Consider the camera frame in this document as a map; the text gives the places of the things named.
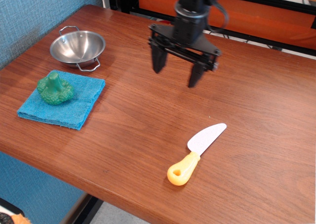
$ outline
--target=floor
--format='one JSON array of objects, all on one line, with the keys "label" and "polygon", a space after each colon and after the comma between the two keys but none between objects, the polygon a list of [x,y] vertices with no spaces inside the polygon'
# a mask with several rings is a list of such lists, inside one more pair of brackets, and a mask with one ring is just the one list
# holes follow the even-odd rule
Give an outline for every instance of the floor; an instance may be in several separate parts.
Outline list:
[{"label": "floor", "polygon": [[[289,0],[289,1],[302,3],[302,4],[310,4],[307,0]],[[217,35],[219,37],[224,37],[224,38],[228,37],[228,36],[222,35],[222,34],[214,34],[214,33],[211,33],[211,34]],[[243,39],[238,39],[235,37],[229,37],[229,39],[237,40],[237,41],[241,41],[241,42],[245,41]],[[259,44],[256,42],[246,42],[246,43],[261,46],[261,47],[270,47],[269,45],[263,45],[263,44]],[[293,52],[293,51],[289,51],[289,50],[285,50],[285,49],[283,49],[282,51],[287,52],[287,53],[296,54],[296,55],[303,56],[303,57],[308,57],[308,58],[316,60],[315,56],[297,53],[297,52]],[[142,220],[142,219],[139,219],[138,217],[135,217],[135,216],[133,216],[133,215],[109,204],[109,203],[104,202],[90,224],[149,224],[149,223]]]}]

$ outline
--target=white blade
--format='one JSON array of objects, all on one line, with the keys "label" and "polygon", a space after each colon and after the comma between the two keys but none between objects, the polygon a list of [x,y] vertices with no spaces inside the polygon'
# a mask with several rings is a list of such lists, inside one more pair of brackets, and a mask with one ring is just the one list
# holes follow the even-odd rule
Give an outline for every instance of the white blade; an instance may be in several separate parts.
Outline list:
[{"label": "white blade", "polygon": [[201,156],[226,127],[226,124],[215,124],[203,129],[188,141],[188,148]]}]

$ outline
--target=metal bowl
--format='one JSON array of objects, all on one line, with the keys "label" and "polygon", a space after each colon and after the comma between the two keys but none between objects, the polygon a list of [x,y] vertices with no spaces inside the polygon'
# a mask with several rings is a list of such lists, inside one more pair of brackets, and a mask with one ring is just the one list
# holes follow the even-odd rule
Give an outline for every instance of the metal bowl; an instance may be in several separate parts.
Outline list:
[{"label": "metal bowl", "polygon": [[[77,31],[62,35],[66,28],[73,27]],[[105,40],[101,35],[79,30],[77,26],[66,26],[59,31],[58,37],[50,46],[50,54],[58,61],[70,67],[78,67],[82,72],[93,72],[100,66],[99,55],[105,48]],[[91,70],[83,70],[97,61],[98,65]]]}]

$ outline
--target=toy broccoli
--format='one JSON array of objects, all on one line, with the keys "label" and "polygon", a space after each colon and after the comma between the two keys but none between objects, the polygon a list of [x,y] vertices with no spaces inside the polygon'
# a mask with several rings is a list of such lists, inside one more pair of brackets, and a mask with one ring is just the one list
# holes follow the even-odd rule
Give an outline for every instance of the toy broccoli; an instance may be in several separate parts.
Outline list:
[{"label": "toy broccoli", "polygon": [[74,97],[74,87],[61,79],[57,72],[52,72],[39,80],[37,89],[42,99],[48,104],[61,104]]}]

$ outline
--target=yellow handle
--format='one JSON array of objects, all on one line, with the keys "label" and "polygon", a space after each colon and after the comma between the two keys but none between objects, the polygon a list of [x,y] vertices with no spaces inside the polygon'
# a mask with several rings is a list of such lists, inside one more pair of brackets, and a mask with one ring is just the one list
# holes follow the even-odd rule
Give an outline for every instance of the yellow handle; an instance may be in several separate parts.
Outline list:
[{"label": "yellow handle", "polygon": [[200,159],[200,156],[192,151],[182,161],[172,165],[168,169],[168,180],[177,186],[184,185],[188,182]]}]

